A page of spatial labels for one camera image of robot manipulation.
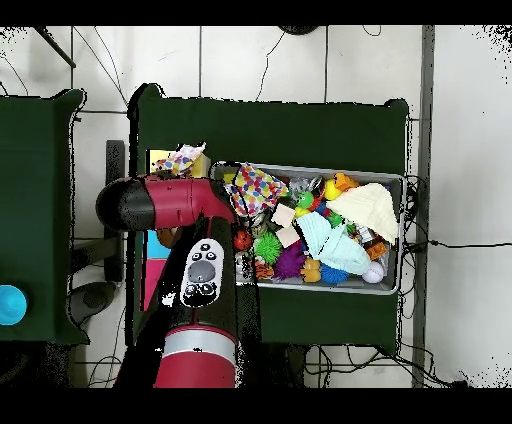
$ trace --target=button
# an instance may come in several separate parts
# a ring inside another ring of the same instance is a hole
[[[188,280],[192,283],[206,283],[215,278],[215,268],[210,262],[194,262],[188,267]]]

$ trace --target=colorful polka dot fabric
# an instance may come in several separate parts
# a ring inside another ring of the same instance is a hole
[[[177,152],[169,153],[166,159],[157,160],[152,165],[151,172],[155,171],[171,171],[173,175],[183,175],[192,166],[194,161],[201,156],[206,144],[202,146],[193,147],[184,145]]]
[[[226,184],[225,188],[237,214],[243,217],[253,217],[274,207],[278,197],[288,195],[288,187],[282,181],[248,163],[242,164],[233,184]]]

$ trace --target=cloth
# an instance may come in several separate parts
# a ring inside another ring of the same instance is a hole
[[[318,212],[297,218],[313,259],[334,269],[362,275],[370,268],[366,251],[348,237],[346,225],[331,229],[331,224]]]
[[[288,195],[288,187],[282,181],[248,163],[240,167],[233,184],[224,188],[233,200],[236,213],[242,217],[258,215],[274,207],[278,197]]]
[[[398,236],[398,223],[391,194],[380,184],[370,183],[351,188],[327,202],[327,207],[346,219],[380,234],[391,244]]]
[[[206,144],[194,147],[184,145],[177,152],[170,152],[169,156],[152,163],[154,170],[170,171],[173,175],[183,175],[192,166],[194,161],[201,156]]]

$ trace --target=light blue cloth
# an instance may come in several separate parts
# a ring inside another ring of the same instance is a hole
[[[359,243],[348,237],[346,225],[331,229],[329,221],[317,212],[297,219],[313,259],[350,274],[362,275],[370,269],[370,257]]]

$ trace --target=red ball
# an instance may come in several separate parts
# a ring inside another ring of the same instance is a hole
[[[233,243],[238,250],[247,250],[251,247],[251,235],[245,230],[238,230]]]

